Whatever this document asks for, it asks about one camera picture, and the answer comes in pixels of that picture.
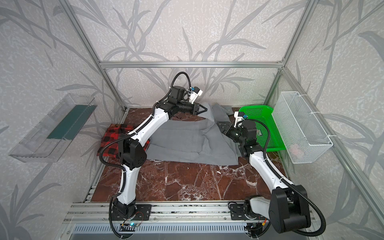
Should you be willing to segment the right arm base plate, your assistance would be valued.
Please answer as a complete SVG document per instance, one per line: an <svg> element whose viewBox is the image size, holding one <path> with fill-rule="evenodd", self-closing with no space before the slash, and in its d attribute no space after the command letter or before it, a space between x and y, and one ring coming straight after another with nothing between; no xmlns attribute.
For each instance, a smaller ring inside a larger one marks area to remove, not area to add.
<svg viewBox="0 0 384 240"><path fill-rule="evenodd" d="M246 221L250 220L245 214L245 208L243 203L229 202L228 208L230 210L231 220L233 221Z"/></svg>

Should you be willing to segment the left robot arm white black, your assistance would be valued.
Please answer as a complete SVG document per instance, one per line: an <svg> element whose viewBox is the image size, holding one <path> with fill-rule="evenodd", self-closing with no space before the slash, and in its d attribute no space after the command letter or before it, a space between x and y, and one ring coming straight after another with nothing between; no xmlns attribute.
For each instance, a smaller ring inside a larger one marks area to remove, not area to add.
<svg viewBox="0 0 384 240"><path fill-rule="evenodd" d="M199 115L208 109L196 99L203 94L198 87L186 90L183 87L170 87L167 95L156 102L152 113L137 128L119 139L119 158L123 167L118 195L112 200L112 210L125 219L136 213L136 184L141 166L147 160L145 145L150 137L164 123L178 113Z"/></svg>

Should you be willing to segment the green plastic basket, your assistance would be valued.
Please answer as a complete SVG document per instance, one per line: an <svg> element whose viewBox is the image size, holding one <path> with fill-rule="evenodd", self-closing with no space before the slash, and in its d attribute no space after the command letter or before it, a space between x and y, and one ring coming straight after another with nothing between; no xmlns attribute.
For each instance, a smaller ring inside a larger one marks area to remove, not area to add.
<svg viewBox="0 0 384 240"><path fill-rule="evenodd" d="M267 152L286 150L286 146L272 116L273 111L274 109L272 107L265 105L245 106L239 109L239 112L245 113L248 119L258 120L265 124L270 130L271 138L268 143Z"/></svg>

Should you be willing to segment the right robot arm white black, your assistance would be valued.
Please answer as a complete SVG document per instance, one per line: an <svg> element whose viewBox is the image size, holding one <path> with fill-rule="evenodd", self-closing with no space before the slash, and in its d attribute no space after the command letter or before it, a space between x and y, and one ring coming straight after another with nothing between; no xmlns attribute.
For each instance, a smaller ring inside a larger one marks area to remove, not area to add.
<svg viewBox="0 0 384 240"><path fill-rule="evenodd" d="M252 197L249 200L251 210L260 214L272 224L278 233L293 232L311 226L307 192L298 186L296 193L289 181L272 164L267 156L267 147L271 138L268 127L257 120L244 120L236 125L230 122L217 123L220 132L239 144L242 157L260 174L271 192L271 199Z"/></svg>

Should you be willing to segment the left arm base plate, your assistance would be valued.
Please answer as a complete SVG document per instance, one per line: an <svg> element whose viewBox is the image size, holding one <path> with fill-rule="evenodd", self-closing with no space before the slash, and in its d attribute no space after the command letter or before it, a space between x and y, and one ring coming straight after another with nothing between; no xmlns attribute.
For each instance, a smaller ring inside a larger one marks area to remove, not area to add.
<svg viewBox="0 0 384 240"><path fill-rule="evenodd" d="M152 205L150 204L139 204L136 205L136 210L134 211L134 214L130 217L124 217L119 211L112 207L112 221L149 221L150 215L151 215Z"/></svg>

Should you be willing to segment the grey long sleeve shirt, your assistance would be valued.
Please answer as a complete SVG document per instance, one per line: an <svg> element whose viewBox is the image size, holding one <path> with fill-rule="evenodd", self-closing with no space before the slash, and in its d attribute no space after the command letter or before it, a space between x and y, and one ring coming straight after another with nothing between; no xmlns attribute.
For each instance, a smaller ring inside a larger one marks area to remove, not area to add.
<svg viewBox="0 0 384 240"><path fill-rule="evenodd" d="M217 122L229 122L234 111L230 106L209 105L200 121L164 123L150 138L148 160L199 163L217 166L238 164L237 144L221 133Z"/></svg>

